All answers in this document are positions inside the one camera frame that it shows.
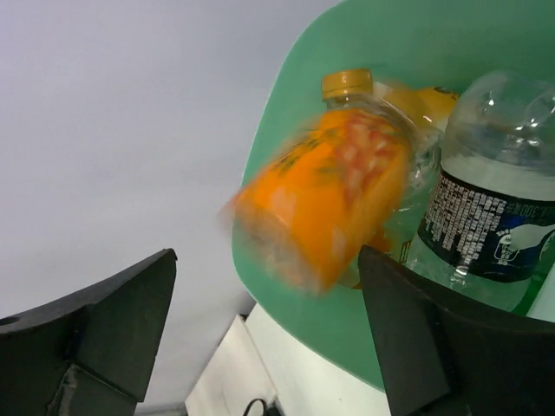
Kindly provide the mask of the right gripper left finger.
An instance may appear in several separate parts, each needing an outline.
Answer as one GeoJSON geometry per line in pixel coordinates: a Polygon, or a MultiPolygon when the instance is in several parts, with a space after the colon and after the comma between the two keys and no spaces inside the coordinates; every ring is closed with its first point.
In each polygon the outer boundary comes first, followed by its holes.
{"type": "Polygon", "coordinates": [[[164,249],[87,288],[1,320],[3,415],[132,415],[173,297],[164,249]]]}

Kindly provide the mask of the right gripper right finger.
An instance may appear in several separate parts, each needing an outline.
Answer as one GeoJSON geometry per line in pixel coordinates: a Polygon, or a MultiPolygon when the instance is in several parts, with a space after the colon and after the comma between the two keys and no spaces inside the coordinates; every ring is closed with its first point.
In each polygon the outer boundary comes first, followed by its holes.
{"type": "Polygon", "coordinates": [[[362,294],[394,415],[552,415],[554,325],[461,295],[371,247],[362,294]]]}

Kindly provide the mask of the clear Pepsi bottle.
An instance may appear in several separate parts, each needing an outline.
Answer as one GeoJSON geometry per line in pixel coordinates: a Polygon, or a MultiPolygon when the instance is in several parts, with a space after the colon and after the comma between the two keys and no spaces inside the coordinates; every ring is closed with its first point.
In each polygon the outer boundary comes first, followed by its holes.
{"type": "Polygon", "coordinates": [[[523,300],[554,237],[554,85],[474,81],[450,114],[441,169],[408,253],[415,273],[497,309],[523,300]]]}

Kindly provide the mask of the amber ribbed orange bottle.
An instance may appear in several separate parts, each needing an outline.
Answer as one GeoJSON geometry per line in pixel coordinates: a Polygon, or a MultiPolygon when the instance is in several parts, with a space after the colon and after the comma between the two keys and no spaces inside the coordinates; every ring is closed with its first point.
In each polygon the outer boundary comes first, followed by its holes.
{"type": "Polygon", "coordinates": [[[403,124],[357,108],[308,121],[225,205],[255,260],[329,290],[399,206],[412,160],[403,124]]]}

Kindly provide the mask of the small orange juice bottle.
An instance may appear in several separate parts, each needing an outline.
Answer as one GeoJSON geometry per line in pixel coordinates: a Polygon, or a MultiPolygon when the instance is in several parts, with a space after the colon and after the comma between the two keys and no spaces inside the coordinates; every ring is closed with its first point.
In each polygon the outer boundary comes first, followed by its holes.
{"type": "Polygon", "coordinates": [[[421,192],[433,182],[442,132],[433,118],[432,107],[419,92],[396,82],[376,89],[371,72],[355,68],[324,75],[321,93],[329,110],[359,108],[382,117],[407,137],[412,151],[410,193],[421,192]]]}

